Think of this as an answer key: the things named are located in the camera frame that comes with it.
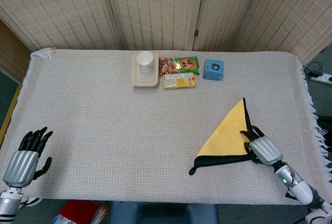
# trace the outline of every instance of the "blue box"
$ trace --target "blue box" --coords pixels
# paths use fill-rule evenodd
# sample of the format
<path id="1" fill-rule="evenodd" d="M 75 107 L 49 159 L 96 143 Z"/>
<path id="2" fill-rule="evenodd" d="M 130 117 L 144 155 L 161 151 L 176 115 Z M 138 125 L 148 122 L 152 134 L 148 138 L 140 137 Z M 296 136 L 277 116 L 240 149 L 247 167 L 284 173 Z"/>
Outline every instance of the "blue box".
<path id="1" fill-rule="evenodd" d="M 221 80 L 224 74 L 224 62 L 206 59 L 204 62 L 203 79 Z"/>

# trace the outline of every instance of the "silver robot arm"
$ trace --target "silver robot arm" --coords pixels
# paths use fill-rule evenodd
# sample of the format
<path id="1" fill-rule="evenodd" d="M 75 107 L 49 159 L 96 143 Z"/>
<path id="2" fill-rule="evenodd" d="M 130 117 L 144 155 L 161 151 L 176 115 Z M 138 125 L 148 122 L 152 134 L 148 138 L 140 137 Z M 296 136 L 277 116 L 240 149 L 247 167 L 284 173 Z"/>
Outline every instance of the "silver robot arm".
<path id="1" fill-rule="evenodd" d="M 250 130 L 241 131 L 241 133 L 249 140 L 245 143 L 245 149 L 252 156 L 253 161 L 272 166 L 274 173 L 288 188 L 288 193 L 291 193 L 302 205 L 314 209 L 306 216 L 307 223 L 332 223 L 332 205 L 326 203 L 319 196 L 317 190 L 307 184 L 286 162 L 282 161 L 282 153 L 269 137 L 255 126 L 250 127 Z"/>
<path id="2" fill-rule="evenodd" d="M 47 127 L 36 132 L 27 133 L 9 162 L 4 182 L 8 186 L 6 191 L 0 192 L 0 224 L 12 223 L 20 207 L 23 193 L 22 188 L 28 186 L 32 180 L 44 175 L 51 166 L 52 158 L 46 160 L 44 167 L 36 171 L 39 157 L 42 154 L 48 138 L 53 132 L 44 137 Z"/>

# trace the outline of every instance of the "paper cup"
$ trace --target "paper cup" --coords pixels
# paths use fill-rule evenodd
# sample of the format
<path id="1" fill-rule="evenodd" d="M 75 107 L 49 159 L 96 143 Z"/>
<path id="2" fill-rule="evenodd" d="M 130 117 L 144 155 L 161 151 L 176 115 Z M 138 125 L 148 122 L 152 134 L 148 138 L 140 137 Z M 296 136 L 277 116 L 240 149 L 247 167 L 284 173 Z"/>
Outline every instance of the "paper cup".
<path id="1" fill-rule="evenodd" d="M 142 72 L 148 73 L 151 71 L 153 59 L 154 56 L 149 51 L 142 51 L 138 54 L 137 63 Z"/>

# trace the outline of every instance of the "snack box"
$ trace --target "snack box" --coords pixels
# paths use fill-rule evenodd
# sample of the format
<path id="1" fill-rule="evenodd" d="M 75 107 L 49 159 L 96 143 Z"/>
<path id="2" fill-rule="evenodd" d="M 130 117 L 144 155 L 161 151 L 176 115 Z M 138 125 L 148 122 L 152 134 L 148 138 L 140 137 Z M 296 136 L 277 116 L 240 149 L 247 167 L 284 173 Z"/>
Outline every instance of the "snack box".
<path id="1" fill-rule="evenodd" d="M 193 73 L 163 75 L 164 89 L 194 88 L 195 78 Z"/>

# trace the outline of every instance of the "table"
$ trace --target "table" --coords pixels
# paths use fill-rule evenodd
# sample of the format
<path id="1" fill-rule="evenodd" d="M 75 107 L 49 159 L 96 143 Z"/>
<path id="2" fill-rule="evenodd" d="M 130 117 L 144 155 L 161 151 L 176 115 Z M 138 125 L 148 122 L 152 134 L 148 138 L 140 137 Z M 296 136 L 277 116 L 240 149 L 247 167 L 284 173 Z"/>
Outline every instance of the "table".
<path id="1" fill-rule="evenodd" d="M 1 174 L 30 130 L 54 131 L 40 159 L 48 173 L 24 189 L 54 199 L 297 204 L 273 169 L 252 161 L 188 172 L 201 146 L 245 97 L 252 124 L 328 201 L 330 174 L 302 67 L 286 52 L 153 51 L 225 61 L 221 81 L 194 89 L 130 84 L 138 51 L 56 50 L 33 54 L 0 151 Z"/>

